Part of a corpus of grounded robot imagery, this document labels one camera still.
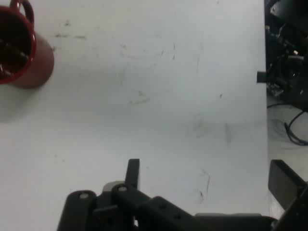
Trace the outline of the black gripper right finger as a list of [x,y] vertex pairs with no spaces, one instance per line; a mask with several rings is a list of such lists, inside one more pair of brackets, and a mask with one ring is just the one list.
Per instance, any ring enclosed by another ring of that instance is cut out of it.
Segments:
[[306,231],[308,229],[308,183],[283,160],[271,160],[268,188],[284,209],[272,225],[274,231]]

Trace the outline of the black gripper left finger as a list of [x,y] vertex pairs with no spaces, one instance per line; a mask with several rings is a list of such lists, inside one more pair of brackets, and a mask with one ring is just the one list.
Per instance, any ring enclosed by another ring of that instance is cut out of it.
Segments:
[[123,183],[100,195],[76,191],[68,195],[59,231],[193,231],[195,218],[162,197],[137,189],[140,160],[130,159]]

